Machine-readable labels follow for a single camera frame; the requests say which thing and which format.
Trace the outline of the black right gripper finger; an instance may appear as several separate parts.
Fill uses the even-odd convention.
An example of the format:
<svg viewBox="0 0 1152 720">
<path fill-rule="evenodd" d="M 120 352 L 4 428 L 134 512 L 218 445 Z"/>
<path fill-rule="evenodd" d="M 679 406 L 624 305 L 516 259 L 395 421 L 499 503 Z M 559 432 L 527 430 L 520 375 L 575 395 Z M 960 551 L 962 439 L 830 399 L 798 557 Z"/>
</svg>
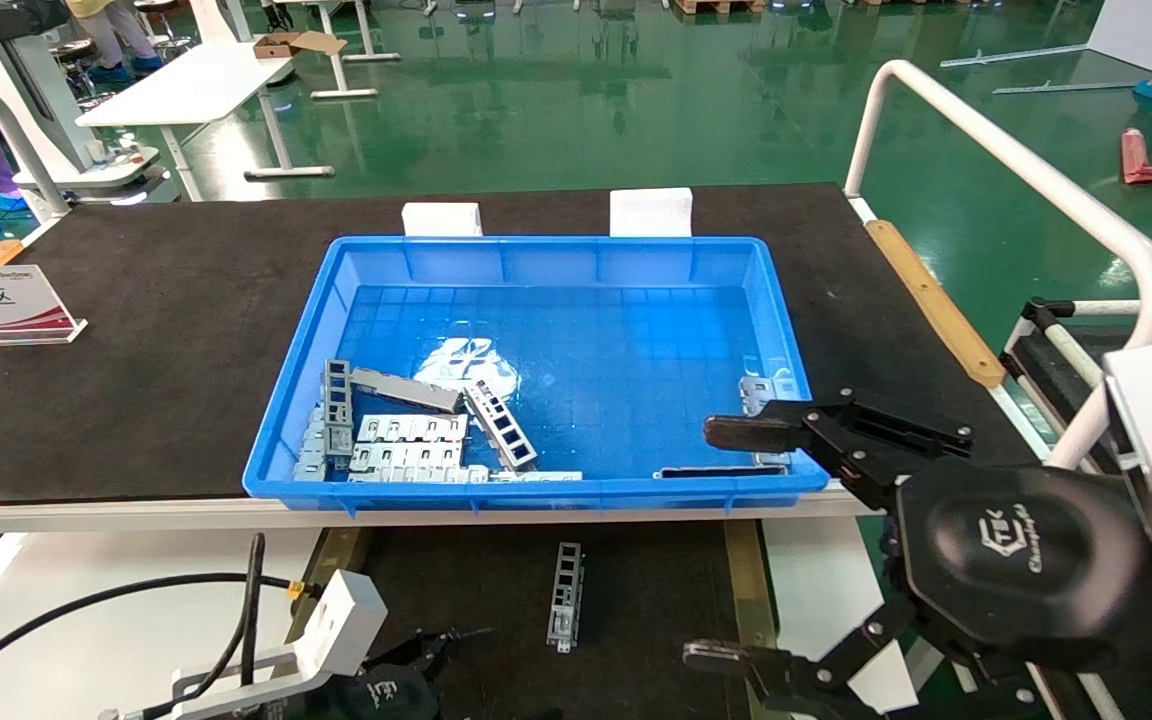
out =
<svg viewBox="0 0 1152 720">
<path fill-rule="evenodd" d="M 934 719 L 932 706 L 879 712 L 861 702 L 850 680 L 902 632 L 937 614 L 935 602 L 909 596 L 882 602 L 818 661 L 772 647 L 726 641 L 684 644 L 684 664 L 692 670 L 744 679 L 756 702 L 782 714 L 814 719 Z"/>
<path fill-rule="evenodd" d="M 751 416 L 708 416 L 704 438 L 722 450 L 804 452 L 877 511 L 895 507 L 901 475 L 893 464 L 896 454 L 927 465 L 940 457 L 969 457 L 973 450 L 973 427 L 965 420 L 851 388 L 831 402 L 773 397 Z"/>
</svg>

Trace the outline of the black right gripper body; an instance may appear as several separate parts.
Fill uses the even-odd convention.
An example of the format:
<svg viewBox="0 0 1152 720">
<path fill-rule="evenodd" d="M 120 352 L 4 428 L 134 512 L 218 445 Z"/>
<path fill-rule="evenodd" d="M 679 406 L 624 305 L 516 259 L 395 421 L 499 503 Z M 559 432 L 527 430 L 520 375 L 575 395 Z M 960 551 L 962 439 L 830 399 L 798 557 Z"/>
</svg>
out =
<svg viewBox="0 0 1152 720">
<path fill-rule="evenodd" d="M 1121 484 L 942 457 L 892 495 L 905 585 L 952 650 L 1152 680 L 1152 541 Z"/>
</svg>

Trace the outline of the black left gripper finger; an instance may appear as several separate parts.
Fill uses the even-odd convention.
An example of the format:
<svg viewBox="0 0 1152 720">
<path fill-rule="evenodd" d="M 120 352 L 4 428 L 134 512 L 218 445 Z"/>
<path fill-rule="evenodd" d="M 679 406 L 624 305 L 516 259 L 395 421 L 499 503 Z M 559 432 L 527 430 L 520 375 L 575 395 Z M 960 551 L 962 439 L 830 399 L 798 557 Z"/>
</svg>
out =
<svg viewBox="0 0 1152 720">
<path fill-rule="evenodd" d="M 372 651 L 366 657 L 366 670 L 380 666 L 414 667 L 420 674 L 439 674 L 463 641 L 493 632 L 488 626 L 470 630 L 445 629 L 444 632 L 425 632 L 417 629 L 392 647 Z"/>
</svg>

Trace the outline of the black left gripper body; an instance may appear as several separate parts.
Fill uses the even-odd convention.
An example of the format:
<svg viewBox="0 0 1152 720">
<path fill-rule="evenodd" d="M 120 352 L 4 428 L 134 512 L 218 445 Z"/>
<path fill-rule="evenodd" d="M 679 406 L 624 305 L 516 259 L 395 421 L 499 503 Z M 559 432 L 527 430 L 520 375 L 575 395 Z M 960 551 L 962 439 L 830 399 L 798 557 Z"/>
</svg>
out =
<svg viewBox="0 0 1152 720">
<path fill-rule="evenodd" d="M 381 665 L 357 676 L 329 680 L 316 702 L 316 719 L 440 719 L 433 684 L 415 667 Z"/>
</svg>

